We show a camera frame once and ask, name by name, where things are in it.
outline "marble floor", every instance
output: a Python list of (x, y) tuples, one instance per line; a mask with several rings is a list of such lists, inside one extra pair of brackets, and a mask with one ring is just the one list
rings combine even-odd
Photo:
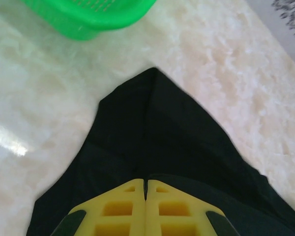
[(75, 42), (0, 4), (0, 236), (83, 143), (101, 98), (158, 66), (225, 128), (295, 209), (295, 63), (244, 0), (158, 0), (129, 28)]

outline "green plastic basket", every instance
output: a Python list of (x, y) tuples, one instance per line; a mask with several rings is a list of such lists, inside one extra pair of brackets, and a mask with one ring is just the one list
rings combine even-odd
[(63, 35), (88, 40), (99, 32), (127, 27), (156, 0), (23, 0)]

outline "black fabric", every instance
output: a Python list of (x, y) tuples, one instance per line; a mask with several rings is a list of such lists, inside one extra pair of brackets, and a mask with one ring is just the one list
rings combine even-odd
[[(189, 186), (187, 192), (192, 190), (191, 181), (204, 183), (224, 193), (221, 198), (228, 196), (278, 222), (278, 228), (295, 232), (295, 211), (267, 178), (242, 159), (224, 130), (199, 104), (152, 68), (100, 102), (81, 150), (35, 202), (27, 235), (50, 235), (74, 206), (154, 173), (188, 178), (183, 182)], [(194, 191), (203, 187), (195, 186)]]

